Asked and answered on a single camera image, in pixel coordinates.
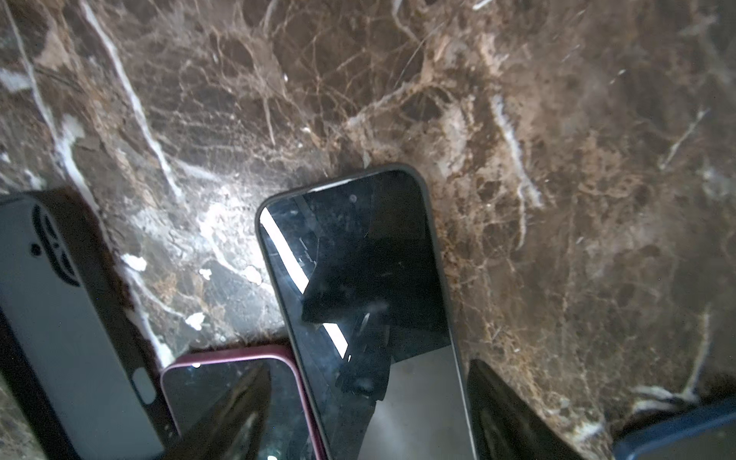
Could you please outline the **silver-edged black phone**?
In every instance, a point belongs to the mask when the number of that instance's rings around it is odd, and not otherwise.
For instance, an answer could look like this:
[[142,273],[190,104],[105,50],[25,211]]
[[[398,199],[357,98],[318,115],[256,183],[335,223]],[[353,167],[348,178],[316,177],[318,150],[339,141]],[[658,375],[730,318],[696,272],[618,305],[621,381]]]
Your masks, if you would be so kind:
[[267,199],[255,227],[330,459],[473,459],[429,190],[389,164]]

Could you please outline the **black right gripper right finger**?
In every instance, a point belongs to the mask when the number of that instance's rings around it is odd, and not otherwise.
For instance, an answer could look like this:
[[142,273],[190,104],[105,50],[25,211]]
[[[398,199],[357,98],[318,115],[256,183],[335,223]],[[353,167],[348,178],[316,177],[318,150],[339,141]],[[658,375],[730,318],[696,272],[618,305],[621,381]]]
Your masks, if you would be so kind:
[[467,396],[480,459],[581,457],[482,360],[470,361]]

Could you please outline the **black phone with pink case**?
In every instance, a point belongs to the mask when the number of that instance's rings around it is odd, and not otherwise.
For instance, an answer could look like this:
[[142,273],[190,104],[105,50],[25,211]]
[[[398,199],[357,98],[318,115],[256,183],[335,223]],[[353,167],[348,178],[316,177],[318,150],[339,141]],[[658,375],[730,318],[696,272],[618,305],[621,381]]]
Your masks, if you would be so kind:
[[177,437],[164,459],[324,459],[286,345],[198,352],[160,376]]

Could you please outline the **black phone case with camera hole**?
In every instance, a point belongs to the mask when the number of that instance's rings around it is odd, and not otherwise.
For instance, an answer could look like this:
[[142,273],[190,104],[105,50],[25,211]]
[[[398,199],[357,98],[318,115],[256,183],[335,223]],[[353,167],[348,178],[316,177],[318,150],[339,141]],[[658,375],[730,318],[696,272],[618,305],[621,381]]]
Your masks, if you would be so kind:
[[156,459],[174,439],[84,210],[1,201],[1,373],[50,459]]

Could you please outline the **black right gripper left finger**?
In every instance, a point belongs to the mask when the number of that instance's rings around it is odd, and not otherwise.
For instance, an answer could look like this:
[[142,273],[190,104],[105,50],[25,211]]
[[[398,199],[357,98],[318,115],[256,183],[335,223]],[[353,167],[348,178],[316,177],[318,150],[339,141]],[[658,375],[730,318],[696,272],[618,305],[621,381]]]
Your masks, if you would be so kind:
[[271,375],[258,364],[228,390],[165,459],[256,459],[271,400]]

